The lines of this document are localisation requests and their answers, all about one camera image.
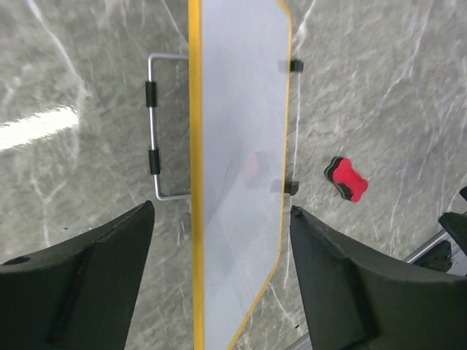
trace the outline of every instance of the black clip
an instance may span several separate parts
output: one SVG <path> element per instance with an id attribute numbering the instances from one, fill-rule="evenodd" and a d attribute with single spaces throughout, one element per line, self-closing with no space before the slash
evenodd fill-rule
<path id="1" fill-rule="evenodd" d="M 290 60 L 290 72 L 301 73 L 304 71 L 304 62 L 298 59 Z"/>
<path id="2" fill-rule="evenodd" d="M 284 193 L 288 193 L 290 196 L 296 195 L 299 184 L 300 183 L 298 181 L 285 180 Z"/>
<path id="3" fill-rule="evenodd" d="M 464 198 L 467 201 L 467 186 L 460 190 L 459 194 L 462 195 L 462 198 Z"/>

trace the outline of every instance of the gray marble surface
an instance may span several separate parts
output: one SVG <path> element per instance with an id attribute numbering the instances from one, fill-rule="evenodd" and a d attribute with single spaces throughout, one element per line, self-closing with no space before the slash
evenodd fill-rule
<path id="1" fill-rule="evenodd" d="M 403 258 L 465 211 L 467 4 L 289 0 L 292 203 Z M 0 260 L 56 244 L 146 199 L 156 223 L 127 349 L 193 348 L 190 204 L 158 203 L 147 170 L 146 57 L 188 52 L 182 0 L 0 0 Z M 157 63 L 163 186 L 189 187 L 188 65 Z M 370 181 L 360 203 L 323 178 L 335 155 Z M 287 198 L 285 215 L 290 207 Z M 285 225 L 278 271 L 237 349 L 306 332 Z"/>

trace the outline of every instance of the whiteboard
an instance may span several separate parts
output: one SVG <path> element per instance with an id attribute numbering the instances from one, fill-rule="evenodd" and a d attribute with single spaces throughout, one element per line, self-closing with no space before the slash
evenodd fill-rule
<path id="1" fill-rule="evenodd" d="M 195 349 L 229 349 L 282 235 L 291 22 L 275 0 L 192 0 Z"/>

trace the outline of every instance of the red eraser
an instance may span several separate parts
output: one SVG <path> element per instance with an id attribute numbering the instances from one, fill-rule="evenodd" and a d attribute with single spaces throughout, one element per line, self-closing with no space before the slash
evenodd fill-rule
<path id="1" fill-rule="evenodd" d="M 324 174 L 348 201 L 357 203 L 368 189 L 368 181 L 355 171 L 349 158 L 334 157 Z"/>

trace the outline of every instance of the black rubber grip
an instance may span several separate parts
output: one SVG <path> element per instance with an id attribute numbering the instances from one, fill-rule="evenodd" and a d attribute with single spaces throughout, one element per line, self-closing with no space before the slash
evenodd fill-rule
<path id="1" fill-rule="evenodd" d="M 150 149 L 149 154 L 149 170 L 151 175 L 159 175 L 161 173 L 161 162 L 159 161 L 159 149 Z"/>
<path id="2" fill-rule="evenodd" d="M 158 106 L 158 87 L 155 82 L 146 82 L 146 107 Z"/>

